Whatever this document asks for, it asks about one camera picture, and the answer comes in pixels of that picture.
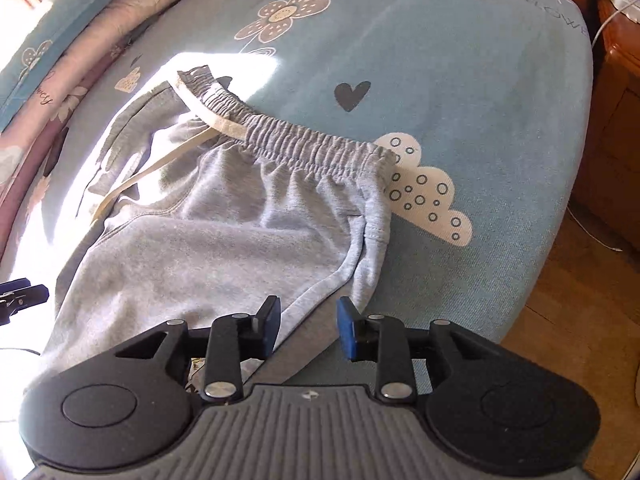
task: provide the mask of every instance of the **light blue bedsheet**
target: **light blue bedsheet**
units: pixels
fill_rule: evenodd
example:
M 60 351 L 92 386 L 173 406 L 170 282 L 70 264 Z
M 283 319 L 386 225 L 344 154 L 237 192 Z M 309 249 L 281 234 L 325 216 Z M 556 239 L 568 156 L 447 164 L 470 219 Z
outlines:
M 79 168 L 114 114 L 162 65 L 178 56 L 174 63 L 196 66 L 201 54 L 260 112 L 382 138 L 400 155 L 397 189 L 388 190 L 398 214 L 368 312 L 415 327 L 446 317 L 493 340 L 505 334 L 542 268 L 580 161 L 592 64 L 573 2 L 183 0 L 76 110 L 30 219 L 47 244 L 64 246 L 62 226 L 86 184 Z M 50 264 L 29 267 L 29 236 L 28 228 L 17 260 L 5 254 L 0 278 L 31 269 L 32 281 L 53 290 L 58 256 L 42 250 Z M 294 380 L 371 378 L 370 365 L 345 363 L 334 344 Z

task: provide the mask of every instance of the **flower print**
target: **flower print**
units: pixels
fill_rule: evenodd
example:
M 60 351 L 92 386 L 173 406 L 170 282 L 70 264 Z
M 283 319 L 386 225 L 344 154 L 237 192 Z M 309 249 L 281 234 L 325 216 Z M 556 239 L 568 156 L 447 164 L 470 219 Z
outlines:
M 43 176 L 36 184 L 36 187 L 33 188 L 33 192 L 27 202 L 27 219 L 31 216 L 33 210 L 36 209 L 36 206 L 42 202 L 47 189 L 49 189 L 49 180 L 51 180 L 50 175 Z
M 121 52 L 122 52 L 122 47 L 119 46 L 118 44 L 115 44 L 109 50 L 109 55 L 111 56 L 111 59 L 116 59 Z
M 287 32 L 293 20 L 313 16 L 325 10 L 331 0 L 278 0 L 265 5 L 258 11 L 259 20 L 240 30 L 234 38 L 244 40 L 258 35 L 261 43 L 269 43 Z
M 69 95 L 66 96 L 65 100 L 62 101 L 60 108 L 53 114 L 53 117 L 50 120 L 53 121 L 57 117 L 61 123 L 64 123 L 66 118 L 68 118 L 80 104 L 80 98 L 86 93 L 86 88 L 83 86 L 76 86 L 71 92 L 69 92 Z
M 256 54 L 257 56 L 272 57 L 275 53 L 276 53 L 276 49 L 274 49 L 272 46 L 264 46 L 261 48 L 256 48 L 255 50 L 252 50 L 247 54 Z
M 121 92 L 126 92 L 127 94 L 130 94 L 131 92 L 133 92 L 136 89 L 136 86 L 138 86 L 138 79 L 140 79 L 140 67 L 139 66 L 135 67 L 131 72 L 129 72 L 128 75 L 126 75 L 122 79 L 120 79 L 116 83 L 116 86 L 114 86 L 114 88 L 116 90 L 120 90 Z
M 53 41 L 47 40 L 43 41 L 38 48 L 30 46 L 24 50 L 22 53 L 22 65 L 24 68 L 20 72 L 20 78 L 18 81 L 21 81 L 31 71 L 31 69 L 36 66 L 36 63 L 39 62 L 40 58 L 52 44 Z

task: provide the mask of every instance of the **wooden floor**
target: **wooden floor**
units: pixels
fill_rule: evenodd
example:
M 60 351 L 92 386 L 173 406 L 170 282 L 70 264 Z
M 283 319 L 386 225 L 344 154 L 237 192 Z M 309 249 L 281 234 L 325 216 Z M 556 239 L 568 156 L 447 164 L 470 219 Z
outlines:
M 602 423 L 586 462 L 598 480 L 621 480 L 640 450 L 640 257 L 578 205 L 566 214 L 540 278 L 503 345 L 585 387 Z

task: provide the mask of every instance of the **cable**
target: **cable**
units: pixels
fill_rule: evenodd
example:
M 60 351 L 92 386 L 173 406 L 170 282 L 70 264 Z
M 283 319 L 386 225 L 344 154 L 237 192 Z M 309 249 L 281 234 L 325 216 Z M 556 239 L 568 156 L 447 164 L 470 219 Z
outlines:
M 620 12 L 622 12 L 623 10 L 627 10 L 629 7 L 635 5 L 636 3 L 640 2 L 640 0 L 633 0 L 631 3 L 626 4 L 624 7 L 620 7 L 619 9 L 617 9 L 615 12 L 612 12 L 611 15 L 602 22 L 602 25 L 600 25 L 600 28 L 598 29 L 598 31 L 596 32 L 596 35 L 593 37 L 593 41 L 591 41 L 591 49 L 593 50 L 593 47 L 596 45 L 596 41 L 598 41 L 598 38 L 600 37 L 600 34 L 602 33 L 602 31 L 604 30 L 604 28 L 609 25 L 609 22 L 611 20 L 613 20 L 613 18 L 615 18 L 617 15 L 619 15 Z M 606 247 L 607 249 L 609 249 L 610 251 L 615 251 L 617 253 L 621 253 L 623 252 L 622 249 L 620 249 L 619 247 L 611 247 L 608 246 L 606 243 L 601 242 L 600 240 L 598 240 L 595 236 L 593 236 L 590 232 L 587 231 L 587 228 L 582 225 L 580 223 L 580 221 L 575 217 L 574 213 L 571 211 L 571 209 L 569 209 L 569 205 L 567 204 L 566 206 L 566 210 L 569 212 L 569 214 L 571 215 L 571 218 L 573 218 L 575 220 L 575 222 L 582 228 L 582 230 L 587 233 L 591 238 L 593 238 L 594 240 L 597 241 L 597 243 L 599 243 L 601 246 Z
M 618 10 L 616 10 L 616 12 L 612 13 L 612 15 L 604 20 L 604 22 L 602 22 L 602 25 L 600 25 L 600 28 L 596 32 L 596 35 L 593 37 L 593 41 L 591 41 L 591 49 L 593 49 L 596 41 L 598 41 L 598 38 L 600 37 L 600 33 L 609 24 L 609 22 L 613 20 L 613 18 L 615 18 L 617 15 L 619 15 L 620 12 L 622 12 L 623 10 L 627 10 L 629 7 L 634 6 L 638 2 L 640 2 L 640 0 L 633 0 L 631 3 L 626 4 L 624 7 L 620 7 Z
M 7 346 L 4 348 L 0 348 L 0 350 L 21 350 L 22 352 L 29 352 L 30 354 L 40 355 L 40 352 L 36 352 L 35 350 L 31 350 L 30 348 L 13 348 L 13 347 Z
M 619 247 L 610 247 L 608 246 L 606 243 L 601 242 L 600 240 L 598 240 L 595 236 L 593 236 L 590 232 L 587 231 L 586 227 L 584 225 L 582 225 L 580 223 L 580 221 L 575 217 L 575 215 L 571 212 L 571 210 L 569 209 L 569 206 L 566 207 L 566 210 L 569 212 L 569 214 L 571 215 L 571 218 L 573 218 L 575 220 L 575 222 L 582 228 L 582 230 L 587 233 L 591 238 L 593 238 L 594 240 L 597 241 L 597 243 L 599 243 L 601 246 L 606 247 L 607 249 L 611 250 L 611 251 L 615 251 L 617 253 L 621 253 L 622 249 L 620 249 Z

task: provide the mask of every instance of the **pillowcase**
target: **pillowcase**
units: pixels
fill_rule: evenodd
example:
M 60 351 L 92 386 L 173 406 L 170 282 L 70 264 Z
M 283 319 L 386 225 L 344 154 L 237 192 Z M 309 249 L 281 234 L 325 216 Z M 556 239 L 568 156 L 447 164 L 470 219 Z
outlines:
M 133 43 L 134 41 L 137 40 L 137 38 L 139 38 L 140 36 L 142 36 L 142 34 L 149 28 L 151 27 L 151 25 L 155 24 L 155 22 L 157 22 L 160 19 L 160 16 L 162 16 L 165 12 L 167 12 L 169 9 L 171 9 L 171 7 L 173 7 L 174 5 L 180 3 L 181 0 L 175 0 L 169 7 L 167 7 L 166 9 L 163 9 L 161 12 L 158 12 L 157 14 L 154 14 L 153 16 L 151 16 L 150 18 L 147 18 L 144 22 L 140 23 L 136 28 L 134 28 L 131 31 L 131 34 L 129 35 L 130 40 L 129 43 Z
M 38 169 L 42 164 L 42 161 L 47 157 L 47 153 L 51 148 L 51 145 L 60 138 L 60 149 L 62 148 L 62 142 L 64 141 L 64 134 L 62 130 L 65 128 L 67 122 L 71 118 L 74 109 L 80 104 L 80 101 L 84 98 L 87 91 L 94 85 L 95 82 L 100 79 L 102 74 L 107 70 L 111 64 L 118 59 L 120 54 L 124 51 L 128 45 L 130 38 L 127 37 L 117 44 L 111 47 L 110 51 L 102 56 L 102 59 L 98 61 L 82 78 L 78 83 L 78 86 L 72 89 L 62 105 L 58 109 L 57 113 L 47 122 L 46 126 L 38 134 L 38 137 L 31 145 L 29 151 L 24 156 L 22 167 L 20 171 L 14 177 L 11 186 L 8 187 L 6 195 L 2 203 L 0 204 L 0 258 L 4 248 L 9 241 L 9 236 L 14 225 L 14 220 L 17 217 L 20 209 L 20 204 L 27 194 L 33 178 L 38 173 Z M 48 175 L 52 169 L 49 165 L 50 159 L 54 154 L 50 153 L 47 157 L 47 164 L 45 166 L 43 179 L 36 185 L 31 193 L 28 207 L 24 212 L 25 215 L 29 215 L 33 207 L 42 198 L 44 192 L 47 190 L 49 184 Z M 0 149 L 0 159 L 2 159 L 2 149 Z M 20 236 L 22 232 L 20 229 L 15 230 L 15 237 L 13 239 L 14 246 L 17 247 L 20 242 Z
M 2 153 L 25 153 L 63 100 L 110 48 L 149 16 L 175 0 L 113 0 L 85 28 L 20 108 L 0 137 Z M 24 158 L 6 160 L 0 169 L 0 204 Z
M 47 9 L 0 72 L 0 130 L 45 78 L 60 55 L 111 0 L 44 0 Z

